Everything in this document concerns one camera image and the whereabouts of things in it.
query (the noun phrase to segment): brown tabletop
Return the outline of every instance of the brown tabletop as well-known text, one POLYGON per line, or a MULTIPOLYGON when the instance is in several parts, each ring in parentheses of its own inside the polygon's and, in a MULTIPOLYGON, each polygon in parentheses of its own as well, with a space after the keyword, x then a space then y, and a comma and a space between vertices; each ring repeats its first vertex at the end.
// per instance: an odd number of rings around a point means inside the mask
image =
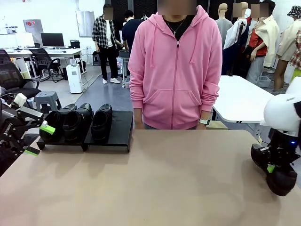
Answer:
POLYGON ((46 146, 0 178, 0 226, 300 226, 299 188, 268 189, 255 142, 242 130, 141 130, 128 155, 46 146))

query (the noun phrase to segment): black shirt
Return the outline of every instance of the black shirt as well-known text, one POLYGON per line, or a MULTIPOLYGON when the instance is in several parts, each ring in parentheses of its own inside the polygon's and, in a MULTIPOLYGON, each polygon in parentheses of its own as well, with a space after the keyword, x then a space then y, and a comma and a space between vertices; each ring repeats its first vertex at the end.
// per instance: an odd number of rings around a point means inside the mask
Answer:
POLYGON ((138 26, 142 23, 142 20, 139 19, 131 19, 129 20, 122 28, 122 40, 127 41, 127 45, 131 52, 135 33, 137 31, 138 26))
POLYGON ((179 21, 179 22, 169 22, 166 20, 164 20, 164 21, 167 24, 167 26, 169 27, 169 29, 172 31, 172 33, 174 34, 174 32, 175 32, 175 38, 177 39, 177 41, 179 41, 180 38, 182 37, 182 35, 184 34, 184 32, 190 26, 194 17, 195 17, 195 15, 187 15, 184 20, 179 21))

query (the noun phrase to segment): green tape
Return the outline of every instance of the green tape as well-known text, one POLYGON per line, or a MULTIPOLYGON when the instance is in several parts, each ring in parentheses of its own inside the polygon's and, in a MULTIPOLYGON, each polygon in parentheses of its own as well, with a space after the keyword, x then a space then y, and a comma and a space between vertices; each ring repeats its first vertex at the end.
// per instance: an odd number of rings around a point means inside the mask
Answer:
POLYGON ((275 166, 274 165, 268 165, 268 172, 269 173, 272 173, 273 171, 274 171, 274 169, 275 169, 275 166))
POLYGON ((40 129, 47 133, 50 133, 51 135, 55 132, 55 128, 53 128, 51 126, 46 126, 46 127, 41 126, 40 129))
POLYGON ((28 151, 28 150, 25 150, 24 153, 32 154, 32 155, 34 155, 34 156, 38 156, 37 154, 35 154, 35 153, 33 153, 33 152, 30 152, 30 151, 28 151))

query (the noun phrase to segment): necklace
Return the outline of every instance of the necklace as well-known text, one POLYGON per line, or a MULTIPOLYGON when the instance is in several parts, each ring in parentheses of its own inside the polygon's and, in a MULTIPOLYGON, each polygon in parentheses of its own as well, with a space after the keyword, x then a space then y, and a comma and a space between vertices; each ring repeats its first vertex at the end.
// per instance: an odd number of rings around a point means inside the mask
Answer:
POLYGON ((178 26, 178 28, 177 28, 176 30, 172 29, 172 27, 170 26, 169 22, 166 21, 166 23, 167 23, 167 25, 169 26, 169 28, 174 32, 174 36, 175 36, 177 30, 182 26, 182 24, 184 23, 185 20, 186 20, 186 18, 183 19, 182 23, 178 26))

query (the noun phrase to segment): pink hoodie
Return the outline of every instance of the pink hoodie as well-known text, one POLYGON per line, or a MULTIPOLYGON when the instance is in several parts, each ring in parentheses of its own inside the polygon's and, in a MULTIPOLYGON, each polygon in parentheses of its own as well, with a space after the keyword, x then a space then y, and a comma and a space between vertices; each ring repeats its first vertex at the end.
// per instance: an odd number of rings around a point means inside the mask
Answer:
POLYGON ((196 126, 218 97, 222 38, 216 22, 197 9, 179 42, 158 13, 136 31, 128 64, 131 99, 156 129, 196 126))

